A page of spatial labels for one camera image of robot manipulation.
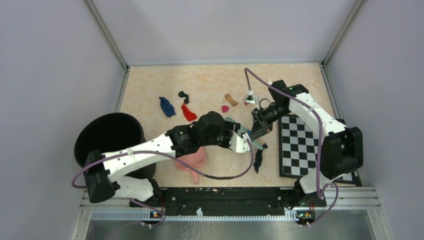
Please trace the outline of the green plastic hand brush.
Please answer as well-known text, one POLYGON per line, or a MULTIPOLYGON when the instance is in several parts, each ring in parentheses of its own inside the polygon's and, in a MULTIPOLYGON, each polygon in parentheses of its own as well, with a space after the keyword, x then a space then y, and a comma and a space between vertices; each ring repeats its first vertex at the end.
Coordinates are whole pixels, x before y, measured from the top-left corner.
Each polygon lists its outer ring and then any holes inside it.
MULTIPOLYGON (((238 122, 236 122, 234 119, 232 119, 231 117, 227 116, 224 118, 225 121, 237 124, 238 122)), ((240 124, 240 128, 237 131, 237 134, 241 137, 243 133, 247 133, 249 136, 251 136, 251 132, 250 130, 248 130, 247 128, 245 128, 243 125, 240 124)), ((258 143, 257 141, 251 141, 252 146, 256 147, 259 150, 263 150, 264 147, 258 143)))

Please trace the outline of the pink paper scrap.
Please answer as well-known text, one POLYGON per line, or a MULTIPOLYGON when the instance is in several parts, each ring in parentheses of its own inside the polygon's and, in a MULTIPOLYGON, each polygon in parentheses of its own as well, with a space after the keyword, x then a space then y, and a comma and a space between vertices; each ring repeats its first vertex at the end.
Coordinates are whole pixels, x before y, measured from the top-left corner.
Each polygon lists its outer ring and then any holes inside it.
POLYGON ((230 109, 230 107, 229 107, 228 105, 222 105, 222 106, 221 106, 221 111, 222 111, 223 113, 226 113, 229 109, 230 109))

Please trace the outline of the black paper scrap long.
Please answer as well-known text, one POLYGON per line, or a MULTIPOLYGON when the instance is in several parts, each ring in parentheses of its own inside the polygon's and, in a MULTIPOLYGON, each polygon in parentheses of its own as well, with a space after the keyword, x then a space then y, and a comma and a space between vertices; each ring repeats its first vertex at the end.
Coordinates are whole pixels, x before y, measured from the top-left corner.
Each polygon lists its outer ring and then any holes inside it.
POLYGON ((254 160, 254 163, 253 163, 253 167, 254 167, 254 170, 257 174, 259 173, 259 168, 261 167, 262 162, 263 162, 263 151, 267 148, 268 148, 268 145, 266 143, 264 143, 261 146, 261 148, 259 148, 255 153, 255 160, 254 160))

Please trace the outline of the pink plastic dustpan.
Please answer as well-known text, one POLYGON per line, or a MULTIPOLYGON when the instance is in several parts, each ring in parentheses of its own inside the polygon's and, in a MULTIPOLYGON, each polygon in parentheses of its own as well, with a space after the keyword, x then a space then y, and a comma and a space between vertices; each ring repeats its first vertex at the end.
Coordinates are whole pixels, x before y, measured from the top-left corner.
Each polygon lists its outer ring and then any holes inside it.
MULTIPOLYGON (((178 158, 181 162, 189 165, 190 167, 197 169, 204 164, 206 161, 206 151, 204 147, 200 147, 196 153, 184 155, 178 158)), ((175 161, 175 166, 180 171, 189 171, 191 175, 192 182, 197 185, 200 182, 200 177, 198 173, 191 170, 182 163, 175 161)))

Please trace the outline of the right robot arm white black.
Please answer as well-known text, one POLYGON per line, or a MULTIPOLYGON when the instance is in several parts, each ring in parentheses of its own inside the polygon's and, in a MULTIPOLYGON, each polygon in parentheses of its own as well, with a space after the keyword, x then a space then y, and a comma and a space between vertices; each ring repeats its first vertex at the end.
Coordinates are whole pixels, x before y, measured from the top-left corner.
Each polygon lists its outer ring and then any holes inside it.
POLYGON ((273 82, 268 88, 273 102, 268 107, 252 110, 252 140, 270 133, 273 123, 289 113, 299 117, 318 137, 315 168, 294 183, 293 200, 307 206, 315 196, 335 180, 361 168, 363 159, 363 133, 358 127, 347 127, 333 118, 302 85, 286 86, 283 80, 273 82))

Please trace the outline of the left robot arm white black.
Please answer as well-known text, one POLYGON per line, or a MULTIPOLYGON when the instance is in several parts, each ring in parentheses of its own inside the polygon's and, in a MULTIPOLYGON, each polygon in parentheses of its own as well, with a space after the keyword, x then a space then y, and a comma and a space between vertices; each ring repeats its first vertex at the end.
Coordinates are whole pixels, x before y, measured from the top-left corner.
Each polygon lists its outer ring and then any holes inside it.
POLYGON ((88 153, 83 177, 91 203, 105 202, 113 197, 137 199, 149 207, 160 202, 160 193, 147 178, 137 179, 128 174, 165 160, 180 161, 201 147, 218 146, 235 153, 252 148, 248 133, 238 134, 238 123, 229 122, 215 111, 202 115, 197 121, 178 125, 154 138, 125 149, 88 153))

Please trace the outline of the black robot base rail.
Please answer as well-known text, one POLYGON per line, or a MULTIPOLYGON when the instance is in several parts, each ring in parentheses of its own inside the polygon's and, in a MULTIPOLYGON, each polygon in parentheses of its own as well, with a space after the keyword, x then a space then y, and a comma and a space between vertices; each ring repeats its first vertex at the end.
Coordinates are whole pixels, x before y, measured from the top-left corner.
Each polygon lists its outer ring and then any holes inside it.
POLYGON ((168 187, 144 204, 172 217, 198 210, 207 217, 282 216, 294 208, 327 206, 315 193, 297 196, 291 187, 168 187))

